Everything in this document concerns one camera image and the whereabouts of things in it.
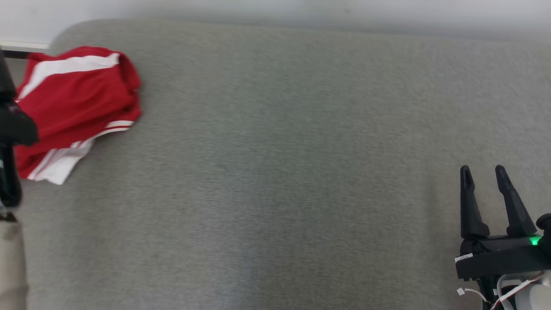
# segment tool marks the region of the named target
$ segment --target black strip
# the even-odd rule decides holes
[[[5,58],[27,59],[27,57],[29,56],[29,52],[4,51],[4,50],[2,50],[2,52],[4,53]]]

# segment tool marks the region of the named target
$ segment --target folded garment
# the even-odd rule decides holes
[[[17,99],[40,140],[15,148],[19,176],[63,184],[94,139],[139,118],[140,83],[121,52],[83,46],[57,57],[30,54]]]

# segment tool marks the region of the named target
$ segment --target white label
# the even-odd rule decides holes
[[[471,258],[471,257],[473,257],[473,253],[469,253],[467,255],[456,257],[455,258],[455,263],[457,264],[458,261],[463,260],[463,259],[467,259],[467,258]]]

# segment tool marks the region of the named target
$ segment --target black knob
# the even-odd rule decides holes
[[[544,214],[536,221],[536,225],[541,230],[551,229],[551,213]]]

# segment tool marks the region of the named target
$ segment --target gray floor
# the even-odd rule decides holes
[[[6,62],[8,63],[8,69],[12,74],[13,83],[18,86],[23,80],[23,75],[25,75],[27,60],[7,58]]]

